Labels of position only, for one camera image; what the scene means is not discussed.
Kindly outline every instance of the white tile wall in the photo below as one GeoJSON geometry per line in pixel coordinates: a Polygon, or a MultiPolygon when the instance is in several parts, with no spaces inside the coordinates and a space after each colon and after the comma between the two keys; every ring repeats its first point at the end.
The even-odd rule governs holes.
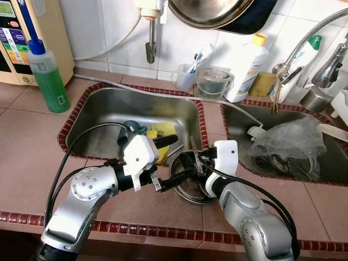
{"type": "MultiPolygon", "coordinates": [[[[75,56],[97,53],[121,38],[136,17],[133,1],[125,0],[60,0],[71,47],[75,56]]],[[[271,71],[285,61],[297,42],[316,23],[328,15],[348,8],[341,0],[278,0],[266,25],[260,30],[269,36],[266,47],[269,60],[263,71],[271,71]]],[[[237,35],[218,30],[198,30],[183,24],[169,11],[167,24],[156,25],[157,57],[152,65],[146,61],[149,22],[141,19],[136,30],[119,47],[107,55],[90,61],[79,61],[80,67],[130,75],[170,79],[180,63],[190,63],[194,54],[208,43],[215,50],[210,66],[229,68],[233,48],[249,42],[252,35],[237,35]]],[[[331,56],[348,31],[348,16],[326,26],[320,52],[301,77],[302,82],[331,56]]],[[[348,71],[348,58],[343,69],[348,71]]]]}

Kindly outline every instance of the cleaning bottle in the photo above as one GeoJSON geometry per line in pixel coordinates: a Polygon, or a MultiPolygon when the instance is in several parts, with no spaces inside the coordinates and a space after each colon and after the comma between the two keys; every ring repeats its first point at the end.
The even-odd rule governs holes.
{"type": "Polygon", "coordinates": [[[228,101],[239,102],[247,96],[262,63],[268,58],[269,52],[264,47],[267,38],[264,34],[255,34],[252,42],[234,52],[230,70],[234,77],[234,84],[231,84],[224,93],[228,101]]]}
{"type": "MultiPolygon", "coordinates": [[[[308,41],[303,45],[301,50],[296,54],[294,60],[291,62],[289,73],[294,72],[299,67],[302,67],[301,72],[304,71],[305,67],[308,66],[316,57],[319,51],[321,39],[322,37],[320,35],[315,35],[308,39],[308,41]]],[[[301,73],[298,73],[288,83],[282,84],[278,103],[282,103],[287,97],[287,95],[291,92],[291,90],[293,92],[291,100],[293,101],[298,100],[297,102],[301,100],[301,98],[297,98],[297,96],[303,97],[306,94],[305,93],[306,90],[303,88],[296,87],[296,84],[299,81],[300,77],[301,77],[301,73]]],[[[275,87],[270,92],[270,98],[272,101],[274,101],[276,98],[277,89],[278,89],[278,84],[276,84],[275,87]]]]}
{"type": "Polygon", "coordinates": [[[67,111],[70,103],[53,52],[46,51],[44,43],[35,37],[28,45],[27,59],[49,110],[53,113],[67,111]]]}

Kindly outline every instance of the toothbrush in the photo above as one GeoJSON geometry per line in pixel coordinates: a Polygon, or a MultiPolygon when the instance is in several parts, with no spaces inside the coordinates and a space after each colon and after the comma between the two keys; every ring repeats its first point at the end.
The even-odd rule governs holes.
{"type": "Polygon", "coordinates": [[[213,52],[213,45],[210,43],[205,48],[201,49],[200,53],[196,56],[194,62],[191,66],[186,70],[186,73],[195,73],[197,69],[197,65],[207,59],[213,52]]]}

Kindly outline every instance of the plastic cup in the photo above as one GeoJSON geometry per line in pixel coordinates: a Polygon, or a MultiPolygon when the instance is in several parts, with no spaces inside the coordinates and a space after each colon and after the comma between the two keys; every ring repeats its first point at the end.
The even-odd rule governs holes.
{"type": "Polygon", "coordinates": [[[187,73],[190,64],[180,64],[179,68],[172,72],[171,80],[180,91],[191,91],[195,83],[196,73],[187,73]]]}
{"type": "Polygon", "coordinates": [[[220,69],[207,68],[198,71],[196,82],[198,97],[208,101],[219,101],[232,82],[232,76],[220,69]]]}

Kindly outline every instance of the white hose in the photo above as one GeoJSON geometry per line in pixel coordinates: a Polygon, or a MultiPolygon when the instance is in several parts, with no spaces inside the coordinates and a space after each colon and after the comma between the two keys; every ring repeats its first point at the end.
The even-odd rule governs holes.
{"type": "MultiPolygon", "coordinates": [[[[135,91],[135,92],[138,92],[140,94],[146,94],[146,95],[152,95],[152,96],[158,96],[158,97],[166,97],[166,98],[183,99],[183,100],[206,101],[206,100],[199,98],[199,97],[168,95],[168,94],[159,94],[157,92],[142,91],[142,90],[138,90],[136,88],[126,86],[124,84],[115,83],[115,82],[112,82],[110,80],[100,79],[100,78],[96,78],[96,77],[84,76],[84,75],[80,75],[80,74],[74,74],[73,76],[76,78],[81,78],[81,79],[86,79],[86,80],[94,80],[96,82],[107,83],[107,84],[110,84],[110,85],[113,85],[116,87],[120,87],[120,88],[123,88],[126,90],[135,91]]],[[[225,102],[225,101],[215,101],[215,103],[220,103],[220,104],[232,107],[232,108],[240,111],[241,113],[245,114],[247,117],[251,118],[253,121],[257,122],[260,125],[260,127],[263,127],[262,122],[257,120],[254,116],[252,116],[250,113],[246,112],[242,108],[238,107],[237,105],[234,105],[233,103],[229,103],[229,102],[225,102]]]]}
{"type": "Polygon", "coordinates": [[[99,53],[96,53],[96,54],[93,54],[93,55],[81,56],[81,57],[74,57],[74,60],[75,61],[80,61],[80,60],[92,59],[94,57],[100,56],[100,55],[105,54],[105,53],[109,52],[110,50],[114,49],[117,45],[120,45],[123,41],[125,41],[125,39],[134,31],[134,29],[138,25],[140,19],[141,19],[141,15],[140,15],[140,11],[138,10],[138,13],[136,15],[136,20],[135,20],[133,26],[131,27],[131,29],[121,39],[119,39],[117,42],[115,42],[114,44],[110,45],[109,47],[105,48],[104,50],[100,51],[99,53]]]}

